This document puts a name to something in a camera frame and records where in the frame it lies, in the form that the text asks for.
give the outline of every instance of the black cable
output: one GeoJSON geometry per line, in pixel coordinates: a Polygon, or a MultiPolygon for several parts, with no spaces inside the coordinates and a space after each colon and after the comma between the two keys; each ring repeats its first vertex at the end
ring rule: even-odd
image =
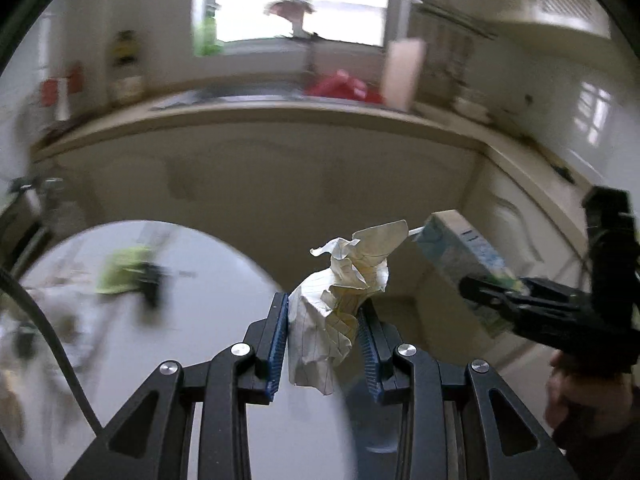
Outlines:
{"type": "Polygon", "coordinates": [[[56,335],[56,331],[51,326],[51,323],[49,323],[49,320],[44,315],[43,311],[41,311],[40,307],[35,301],[33,301],[30,294],[24,290],[22,285],[2,267],[0,267],[0,289],[15,301],[17,306],[27,316],[29,316],[31,322],[40,331],[44,341],[49,345],[58,366],[60,366],[62,375],[65,377],[66,383],[69,385],[69,389],[78,403],[84,418],[89,423],[89,426],[91,426],[91,429],[94,430],[95,434],[100,433],[102,431],[102,425],[100,424],[98,417],[95,415],[94,409],[91,407],[89,400],[84,394],[84,390],[80,385],[80,381],[78,381],[76,372],[71,366],[69,358],[66,356],[65,349],[63,348],[60,339],[56,335]]]}

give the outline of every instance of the kitchen counter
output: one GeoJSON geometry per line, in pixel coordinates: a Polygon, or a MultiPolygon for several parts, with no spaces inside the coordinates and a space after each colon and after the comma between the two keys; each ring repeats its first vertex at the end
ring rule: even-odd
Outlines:
{"type": "Polygon", "coordinates": [[[569,184],[539,152],[487,126],[447,110],[421,105],[431,119],[347,102],[250,100],[209,102],[154,109],[167,97],[118,110],[76,128],[50,146],[33,151],[35,162],[106,140],[154,130],[221,123],[314,123],[365,128],[427,139],[482,153],[507,173],[556,225],[578,254],[586,251],[585,189],[569,184]]]}

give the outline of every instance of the round table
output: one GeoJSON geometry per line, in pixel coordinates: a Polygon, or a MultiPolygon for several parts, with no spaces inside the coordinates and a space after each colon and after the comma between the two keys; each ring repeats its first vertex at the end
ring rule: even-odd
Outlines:
{"type": "MultiPolygon", "coordinates": [[[[146,309],[136,292],[87,306],[98,317],[100,337],[79,377],[103,425],[161,362],[197,364],[242,341],[248,325],[266,317],[278,291],[263,270],[223,242],[189,228],[148,221],[116,222],[77,234],[44,254],[22,283],[42,286],[53,274],[76,268],[90,278],[86,290],[92,291],[114,250],[158,240],[163,241],[155,263],[169,277],[157,310],[146,309]]],[[[33,480],[56,480],[64,477],[94,434],[69,394],[55,387],[46,369],[49,351],[40,343],[35,358],[14,368],[24,434],[18,439],[2,430],[33,480]]],[[[315,389],[292,386],[287,375],[285,362],[280,390],[270,406],[247,406],[252,477],[355,478],[341,392],[324,397],[315,389]]],[[[190,479],[197,478],[193,451],[200,413],[196,410],[190,479]]]]}

